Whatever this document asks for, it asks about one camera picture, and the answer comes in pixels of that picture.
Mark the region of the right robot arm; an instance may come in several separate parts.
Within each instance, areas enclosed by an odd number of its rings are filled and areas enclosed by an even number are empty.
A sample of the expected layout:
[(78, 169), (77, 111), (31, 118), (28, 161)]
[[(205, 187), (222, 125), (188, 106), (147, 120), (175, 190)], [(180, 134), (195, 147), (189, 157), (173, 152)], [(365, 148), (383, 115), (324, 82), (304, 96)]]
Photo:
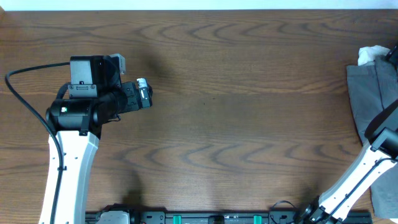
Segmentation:
[(339, 180), (294, 223), (343, 223), (351, 207), (383, 173), (397, 165), (397, 102), (380, 112), (364, 132), (366, 142)]

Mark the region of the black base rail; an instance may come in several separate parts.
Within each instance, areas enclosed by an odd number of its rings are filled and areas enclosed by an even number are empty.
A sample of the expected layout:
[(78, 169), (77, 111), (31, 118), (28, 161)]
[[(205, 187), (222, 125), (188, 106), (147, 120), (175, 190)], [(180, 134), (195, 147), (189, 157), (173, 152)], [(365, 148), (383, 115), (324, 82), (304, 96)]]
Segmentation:
[(168, 212), (108, 205), (98, 212), (86, 212), (84, 224), (271, 224), (297, 223), (299, 211), (294, 208), (271, 209), (251, 212)]

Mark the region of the grey folded garment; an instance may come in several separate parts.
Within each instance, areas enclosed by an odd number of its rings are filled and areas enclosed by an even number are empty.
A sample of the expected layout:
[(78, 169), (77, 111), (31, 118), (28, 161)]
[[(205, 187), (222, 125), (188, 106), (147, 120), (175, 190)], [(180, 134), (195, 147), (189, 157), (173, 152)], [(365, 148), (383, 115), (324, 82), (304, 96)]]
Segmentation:
[[(368, 140), (375, 130), (385, 127), (397, 130), (393, 125), (397, 117), (386, 123), (377, 117), (397, 100), (397, 69), (384, 56), (377, 56), (365, 65), (349, 65), (347, 84), (351, 110), (361, 142)], [(397, 218), (397, 166), (383, 173), (371, 185), (371, 200), (378, 218)]]

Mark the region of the white crumpled cloth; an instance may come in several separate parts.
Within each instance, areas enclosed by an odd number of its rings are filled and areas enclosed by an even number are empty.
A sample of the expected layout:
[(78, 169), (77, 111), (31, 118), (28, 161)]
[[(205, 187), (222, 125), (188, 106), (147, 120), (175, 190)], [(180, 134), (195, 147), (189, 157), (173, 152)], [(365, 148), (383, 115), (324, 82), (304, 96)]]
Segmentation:
[(358, 51), (358, 66), (362, 66), (369, 62), (372, 62), (378, 56), (385, 56), (389, 51), (390, 49), (380, 45), (374, 45), (372, 47), (361, 47)]

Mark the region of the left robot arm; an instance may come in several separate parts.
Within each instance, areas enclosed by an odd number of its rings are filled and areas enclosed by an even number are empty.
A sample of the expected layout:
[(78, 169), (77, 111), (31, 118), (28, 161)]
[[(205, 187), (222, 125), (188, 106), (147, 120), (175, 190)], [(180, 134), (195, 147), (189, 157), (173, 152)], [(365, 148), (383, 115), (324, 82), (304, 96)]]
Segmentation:
[(90, 172), (102, 127), (122, 113), (152, 106), (145, 78), (105, 85), (66, 83), (46, 112), (49, 172), (40, 223), (84, 223)]

